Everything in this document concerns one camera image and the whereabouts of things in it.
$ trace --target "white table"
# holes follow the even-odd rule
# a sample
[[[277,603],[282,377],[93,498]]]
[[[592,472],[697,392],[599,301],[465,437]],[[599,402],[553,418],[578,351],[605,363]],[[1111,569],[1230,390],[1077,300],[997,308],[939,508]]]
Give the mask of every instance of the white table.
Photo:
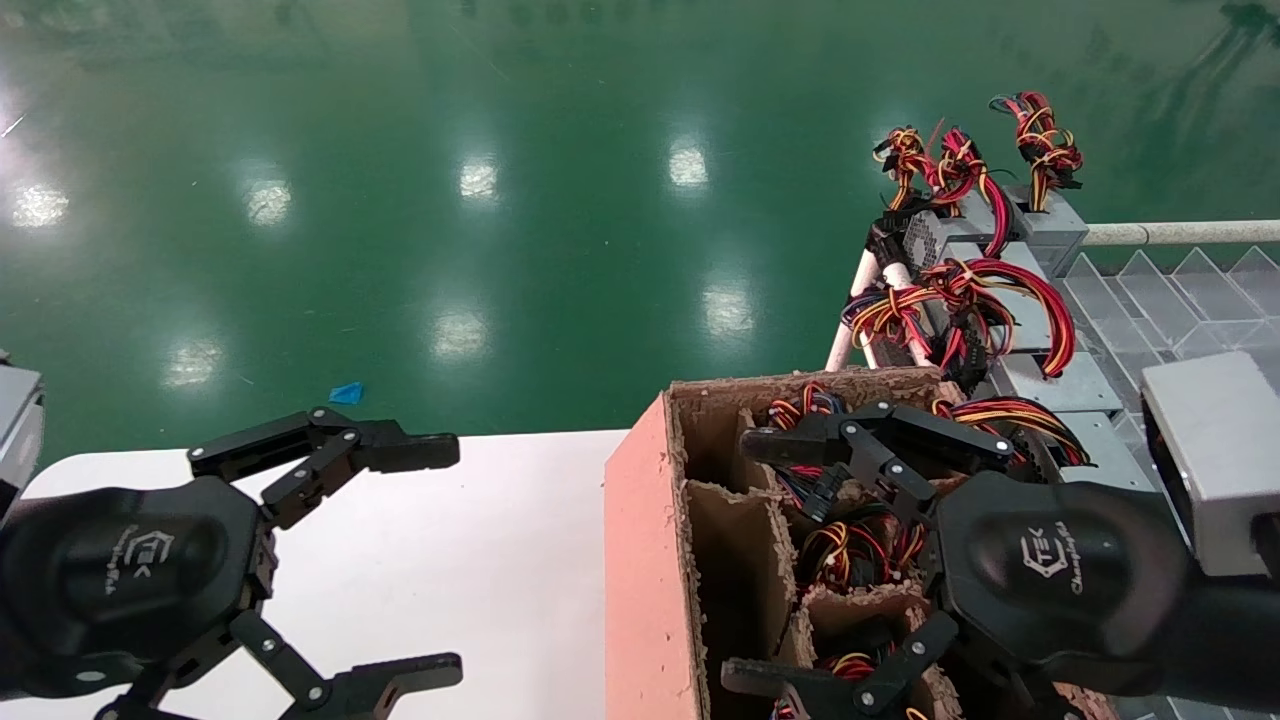
[[[325,676],[453,651],[463,680],[404,696],[393,720],[604,717],[604,461],[626,430],[462,438],[448,470],[364,474],[296,528],[264,616]],[[257,495],[282,474],[237,483]],[[78,455],[24,497],[164,488],[182,450]],[[0,705],[5,720],[88,720],[122,692]],[[275,720],[289,696],[243,651],[161,708]]]

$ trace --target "blue object on floor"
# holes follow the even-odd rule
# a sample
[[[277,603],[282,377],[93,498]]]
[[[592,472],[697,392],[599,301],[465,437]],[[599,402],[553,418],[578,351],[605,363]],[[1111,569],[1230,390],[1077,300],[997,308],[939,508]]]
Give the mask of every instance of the blue object on floor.
[[[329,391],[329,402],[335,405],[357,405],[365,396],[365,383],[347,383]]]

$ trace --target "cable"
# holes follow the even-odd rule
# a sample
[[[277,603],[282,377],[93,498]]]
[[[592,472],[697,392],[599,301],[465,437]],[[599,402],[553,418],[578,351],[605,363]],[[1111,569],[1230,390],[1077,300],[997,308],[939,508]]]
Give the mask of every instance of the cable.
[[[1023,159],[1032,165],[1028,210],[1043,213],[1052,188],[1080,187],[1074,173],[1084,165],[1084,156],[1075,147],[1070,131],[1056,126],[1053,109],[1043,95],[1030,91],[997,95],[988,106],[1018,119],[1014,141]]]
[[[992,423],[1009,423],[1018,428],[1039,433],[1053,441],[1062,450],[1062,455],[1066,459],[1065,466],[1074,468],[1091,464],[1089,454],[1084,451],[1080,438],[1057,415],[1034,400],[997,396],[987,400],[970,400],[960,405],[934,400],[929,410],[940,418],[972,425],[1001,437],[1004,434]],[[1016,452],[1014,460],[1025,462],[1028,459]]]
[[[840,396],[827,391],[822,383],[805,383],[800,391],[800,397],[792,400],[774,400],[765,409],[765,419],[771,427],[790,430],[800,423],[800,419],[809,413],[822,413],[823,415],[846,413],[847,406]],[[813,465],[773,465],[773,471],[778,475],[778,482],[791,495],[796,507],[804,507],[804,501],[813,492],[813,486],[822,475],[822,468]]]
[[[850,327],[855,347],[861,347],[858,343],[865,345],[874,337],[886,337],[900,346],[905,345],[913,350],[914,355],[928,347],[932,351],[924,352],[924,355],[937,360],[943,379],[956,379],[964,372],[965,361],[970,356],[970,348],[964,337],[966,323],[972,320],[978,325],[979,334],[986,342],[987,354],[1000,356],[1009,352],[1011,347],[1011,332],[1006,332],[1001,343],[996,345],[987,319],[991,318],[997,324],[1011,329],[1014,316],[995,295],[983,287],[973,283],[955,284],[957,286],[955,291],[948,284],[872,290],[851,299],[841,314],[841,320]],[[942,345],[937,348],[933,348],[933,342],[920,320],[920,306],[931,300],[943,302],[951,315],[950,327],[945,332],[940,332]]]
[[[991,258],[969,261],[951,258],[920,272],[919,282],[957,306],[975,304],[977,299],[983,297],[979,293],[983,288],[1011,290],[1032,297],[1044,309],[1050,327],[1050,350],[1041,364],[1044,377],[1061,377],[1075,355],[1075,322],[1066,302],[1053,286],[1027,268]],[[1007,347],[1012,340],[1014,323],[1011,316],[1001,322],[1005,323]]]
[[[897,195],[890,201],[890,210],[901,210],[911,199],[911,178],[916,174],[927,178],[933,170],[933,159],[919,131],[911,126],[891,129],[888,137],[872,150],[872,158],[897,181]]]

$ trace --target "green epoxy floor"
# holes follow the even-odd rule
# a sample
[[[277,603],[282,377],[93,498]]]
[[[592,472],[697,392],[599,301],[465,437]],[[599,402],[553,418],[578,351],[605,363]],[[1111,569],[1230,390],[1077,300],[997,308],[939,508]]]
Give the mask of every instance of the green epoxy floor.
[[[1280,215],[1257,6],[1021,0],[0,0],[0,346],[45,461],[366,384],[416,430],[623,427],[673,378],[820,365],[899,123],[1089,222]]]

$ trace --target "white rod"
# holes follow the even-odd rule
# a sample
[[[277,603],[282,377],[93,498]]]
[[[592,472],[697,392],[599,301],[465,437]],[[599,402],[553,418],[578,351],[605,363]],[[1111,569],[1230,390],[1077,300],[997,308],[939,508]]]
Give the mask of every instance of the white rod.
[[[884,282],[895,290],[904,290],[911,284],[911,273],[908,272],[906,265],[901,263],[891,263],[884,268]],[[932,368],[933,363],[929,363],[929,351],[925,350],[916,341],[909,341],[906,348],[911,352],[911,359],[915,360],[918,368]]]
[[[1085,246],[1094,245],[1213,245],[1219,242],[1280,241],[1280,220],[1220,220],[1210,223],[1098,223],[1089,225]]]
[[[858,272],[854,273],[854,283],[849,286],[849,297],[858,297],[861,295],[868,287],[872,286],[872,282],[878,274],[879,264],[876,263],[876,256],[869,251],[863,250],[863,256],[858,261]],[[841,307],[841,313],[844,313],[844,307]],[[867,346],[865,337],[859,338],[859,342],[861,342],[864,347]],[[852,348],[854,331],[849,329],[849,325],[846,325],[844,318],[841,318],[840,323],[836,325],[836,340],[831,342],[831,352],[827,354],[827,372],[835,373],[847,365],[849,354]],[[867,366],[873,370],[876,369],[876,361],[872,360],[870,355],[867,356]]]

